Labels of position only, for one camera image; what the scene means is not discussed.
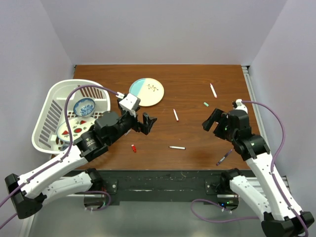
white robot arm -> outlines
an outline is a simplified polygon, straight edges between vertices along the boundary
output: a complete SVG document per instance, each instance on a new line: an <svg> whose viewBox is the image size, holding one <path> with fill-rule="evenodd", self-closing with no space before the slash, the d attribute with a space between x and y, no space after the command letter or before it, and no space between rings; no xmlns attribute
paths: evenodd
<svg viewBox="0 0 316 237"><path fill-rule="evenodd" d="M280 188L277 187L271 173L270 149L260 135L251 133L247 107L242 100L233 102L233 108L228 113L215 109L202 124L203 129L209 131L214 122L218 123L214 130L215 136L233 144L234 150L257 177L266 197L251 186L238 169L222 173L220 189L238 194L251 207L259 217L267 237L293 237L301 234L304 229L299 218L309 227L314 222L312 214L302 210L274 167L273 174ZM290 206L281 192L289 200Z"/></svg>
<svg viewBox="0 0 316 237"><path fill-rule="evenodd" d="M54 157L42 166L20 176L10 174L5 178L11 200L20 219L38 212L43 205L60 197L88 190L100 190L102 179L95 169L89 169L78 176L59 180L70 171L80 167L108 151L108 147L130 129L148 135L157 118L143 113L143 123L137 119L139 102L136 96L126 96L118 92L117 113L106 111L98 118L89 131L83 133L65 152Z"/></svg>

white plate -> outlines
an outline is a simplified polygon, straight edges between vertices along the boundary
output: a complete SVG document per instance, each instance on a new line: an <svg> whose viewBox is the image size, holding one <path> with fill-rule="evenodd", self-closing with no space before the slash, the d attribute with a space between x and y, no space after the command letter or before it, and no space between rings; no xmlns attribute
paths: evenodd
<svg viewBox="0 0 316 237"><path fill-rule="evenodd" d="M140 106L152 106L163 98L162 84L153 78L141 78L135 81L129 88L129 93L140 99Z"/></svg>
<svg viewBox="0 0 316 237"><path fill-rule="evenodd" d="M73 135L73 140L79 138L84 132L87 132L94 125L93 117L75 117L69 119L69 125ZM63 142L70 142L69 132L66 122L62 123L57 129L57 137Z"/></svg>

wooden table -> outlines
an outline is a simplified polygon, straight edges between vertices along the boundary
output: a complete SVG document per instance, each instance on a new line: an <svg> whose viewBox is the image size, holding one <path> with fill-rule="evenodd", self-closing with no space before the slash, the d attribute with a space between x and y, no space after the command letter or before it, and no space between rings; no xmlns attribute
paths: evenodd
<svg viewBox="0 0 316 237"><path fill-rule="evenodd" d="M219 166L218 160L232 148L231 143L214 136L213 130L202 129L215 108L225 112L232 109L232 101L250 100L245 79L239 65L78 65L75 79L88 79L114 91L127 93L131 84L140 78L155 78L164 86L164 97L155 106L142 107L139 118L146 112L157 117L151 133L131 131L109 147L83 169L248 169L234 151ZM214 85L218 98L209 87ZM116 97L111 97L111 110L119 113ZM176 109L179 122L175 120ZM248 106L250 125L259 134L252 106ZM131 148L134 144L137 153ZM186 147L174 150L169 146Z"/></svg>

gray floor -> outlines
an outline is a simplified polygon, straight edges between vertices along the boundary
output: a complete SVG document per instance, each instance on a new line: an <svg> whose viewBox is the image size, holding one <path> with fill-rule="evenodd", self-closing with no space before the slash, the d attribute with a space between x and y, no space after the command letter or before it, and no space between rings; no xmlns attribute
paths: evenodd
<svg viewBox="0 0 316 237"><path fill-rule="evenodd" d="M195 203L206 218L253 216L241 201L230 215L212 205ZM83 197L66 197L44 207L34 218L30 237L264 237L259 220L211 224L198 219L184 202L122 202L93 213Z"/></svg>

white backdrop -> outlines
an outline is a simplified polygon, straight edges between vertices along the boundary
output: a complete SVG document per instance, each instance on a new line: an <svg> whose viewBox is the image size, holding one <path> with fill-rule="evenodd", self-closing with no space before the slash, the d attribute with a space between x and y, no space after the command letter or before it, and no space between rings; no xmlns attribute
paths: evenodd
<svg viewBox="0 0 316 237"><path fill-rule="evenodd" d="M72 65L39 0L1 1L0 7L0 200L4 179L47 161L31 136L47 92L69 79ZM15 212L11 200L0 210L2 224ZM0 236L17 237L22 221L15 217Z"/></svg>
<svg viewBox="0 0 316 237"><path fill-rule="evenodd" d="M249 65L286 0L41 0L73 64Z"/></svg>
<svg viewBox="0 0 316 237"><path fill-rule="evenodd" d="M271 105L284 122L286 141L277 167L293 196L316 216L316 28L314 0L288 0L250 67L258 101ZM272 151L281 142L276 119L261 109ZM316 224L310 236L316 236Z"/></svg>

